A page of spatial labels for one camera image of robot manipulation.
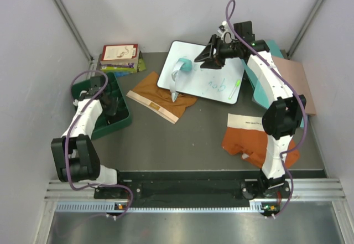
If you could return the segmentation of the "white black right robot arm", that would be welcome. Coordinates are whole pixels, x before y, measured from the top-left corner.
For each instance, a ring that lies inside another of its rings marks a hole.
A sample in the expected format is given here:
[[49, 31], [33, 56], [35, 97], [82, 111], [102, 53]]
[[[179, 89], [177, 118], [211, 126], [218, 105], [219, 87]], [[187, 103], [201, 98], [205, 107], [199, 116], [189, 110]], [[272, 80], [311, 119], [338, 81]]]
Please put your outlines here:
[[203, 51], [195, 58], [202, 69], [219, 70], [226, 60], [239, 58], [256, 75], [269, 102], [262, 117], [267, 134], [265, 162], [252, 196], [271, 197], [286, 188], [285, 159], [296, 130], [305, 124], [306, 98], [296, 95], [278, 71], [264, 40], [256, 40], [250, 21], [236, 23], [233, 28], [224, 21], [212, 35]]

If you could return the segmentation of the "mustard brown underwear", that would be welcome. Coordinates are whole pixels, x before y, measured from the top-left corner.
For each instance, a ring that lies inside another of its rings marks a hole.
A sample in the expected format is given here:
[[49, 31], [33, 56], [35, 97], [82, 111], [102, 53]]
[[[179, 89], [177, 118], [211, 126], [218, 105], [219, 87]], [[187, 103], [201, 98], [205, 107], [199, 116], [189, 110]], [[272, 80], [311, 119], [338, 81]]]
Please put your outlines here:
[[128, 91], [127, 97], [175, 124], [185, 110], [196, 103], [198, 98], [187, 94], [178, 94], [177, 99], [173, 102], [171, 92], [157, 86], [158, 78], [159, 75], [156, 72], [151, 72], [133, 89]]

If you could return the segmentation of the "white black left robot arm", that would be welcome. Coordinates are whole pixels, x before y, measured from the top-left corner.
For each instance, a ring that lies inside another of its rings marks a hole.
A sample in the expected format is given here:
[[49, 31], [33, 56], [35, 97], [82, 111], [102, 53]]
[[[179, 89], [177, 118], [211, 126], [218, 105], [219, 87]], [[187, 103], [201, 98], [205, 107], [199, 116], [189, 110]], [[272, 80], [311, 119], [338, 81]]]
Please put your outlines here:
[[51, 141], [51, 151], [56, 172], [61, 182], [87, 182], [92, 186], [105, 185], [114, 198], [125, 193], [125, 184], [118, 180], [118, 171], [105, 167], [92, 144], [92, 134], [100, 116], [107, 123], [117, 118], [118, 100], [113, 93], [105, 92], [107, 75], [90, 78], [88, 89], [80, 92], [76, 113], [60, 138]]

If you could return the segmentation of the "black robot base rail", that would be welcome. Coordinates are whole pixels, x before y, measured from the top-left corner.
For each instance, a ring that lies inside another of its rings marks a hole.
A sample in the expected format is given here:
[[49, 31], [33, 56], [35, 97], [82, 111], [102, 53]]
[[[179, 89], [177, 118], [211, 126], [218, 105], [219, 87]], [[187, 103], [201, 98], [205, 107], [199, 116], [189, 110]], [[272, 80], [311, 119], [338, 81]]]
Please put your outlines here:
[[133, 192], [132, 207], [248, 207], [249, 200], [277, 204], [290, 195], [285, 180], [276, 186], [259, 170], [120, 172], [120, 184]]

